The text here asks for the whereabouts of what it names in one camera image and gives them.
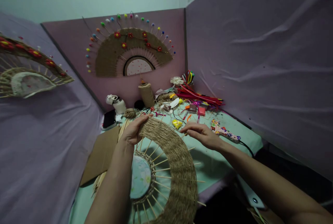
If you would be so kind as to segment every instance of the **ball of twine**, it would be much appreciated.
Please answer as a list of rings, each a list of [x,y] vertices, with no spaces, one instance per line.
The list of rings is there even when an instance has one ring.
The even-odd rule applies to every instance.
[[[126,109],[125,113],[124,113],[124,117],[129,118],[129,119],[133,119],[138,115],[138,110],[137,109]]]

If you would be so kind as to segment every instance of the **yellow object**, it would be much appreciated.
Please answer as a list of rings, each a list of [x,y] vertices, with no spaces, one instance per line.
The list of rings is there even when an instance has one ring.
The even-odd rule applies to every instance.
[[[179,129],[179,128],[183,125],[183,123],[182,123],[181,121],[178,121],[178,120],[176,120],[176,119],[174,119],[174,120],[172,121],[172,124],[174,125],[174,127],[175,127],[176,129]]]

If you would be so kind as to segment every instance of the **decorative fan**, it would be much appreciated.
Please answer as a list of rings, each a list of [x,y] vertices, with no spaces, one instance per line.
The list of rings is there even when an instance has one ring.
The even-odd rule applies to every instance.
[[[137,144],[133,157],[130,222],[193,223],[197,203],[205,206],[198,201],[197,189],[197,182],[204,181],[197,181],[194,167],[200,163],[194,164],[189,153],[194,147],[187,149],[172,128],[153,117],[142,125],[139,135],[144,138]],[[150,139],[150,142],[143,152],[141,148],[145,139]],[[157,144],[157,148],[148,154],[152,142]],[[104,176],[98,177],[95,184],[100,185]]]
[[[97,77],[130,76],[149,72],[170,62],[176,52],[169,36],[160,33],[160,27],[149,20],[139,19],[138,15],[117,15],[116,20],[106,19],[101,22],[102,29],[90,38],[92,43],[87,48],[88,72],[96,72]]]
[[[0,36],[0,53],[0,98],[27,98],[74,81],[55,64],[52,56],[48,58],[21,41]]]

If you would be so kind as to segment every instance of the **black cable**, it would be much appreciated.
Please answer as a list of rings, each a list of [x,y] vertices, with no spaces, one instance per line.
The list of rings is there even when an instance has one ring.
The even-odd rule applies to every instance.
[[[245,143],[243,143],[241,140],[239,140],[239,142],[242,144],[242,145],[244,145],[248,150],[249,150],[249,152],[251,153],[251,155],[252,155],[252,158],[254,158],[254,154],[253,154],[253,152],[252,152],[252,150],[249,148],[249,146],[247,146]]]

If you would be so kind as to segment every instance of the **pink wall panel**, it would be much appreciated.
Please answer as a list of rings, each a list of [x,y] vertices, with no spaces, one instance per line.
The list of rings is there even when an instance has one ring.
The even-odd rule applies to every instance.
[[[159,88],[169,88],[172,85],[170,84],[170,78],[181,75],[185,70],[184,9],[142,12],[137,14],[140,18],[144,17],[145,20],[149,19],[149,25],[154,23],[156,29],[158,26],[161,27],[161,31],[165,31],[165,35],[169,35],[169,39],[172,40],[174,51],[176,52],[175,59],[163,67],[142,74],[142,78],[146,82],[151,83],[153,92]],[[95,73],[87,72],[86,62],[88,59],[85,55],[87,54],[86,48],[89,47],[88,45],[90,43],[89,38],[92,33],[96,33],[95,29],[97,27],[101,28],[100,23],[106,23],[105,19],[110,19],[110,17],[116,19],[116,15],[85,19],[88,27],[93,32],[88,29],[82,19],[43,23],[46,31],[57,43],[60,50],[72,63],[83,81],[106,110],[112,109],[112,106],[105,103],[105,98],[109,94],[122,97],[127,107],[133,107],[135,101],[141,99],[138,90],[140,75],[98,78]],[[93,52],[89,54],[92,57],[96,55]]]

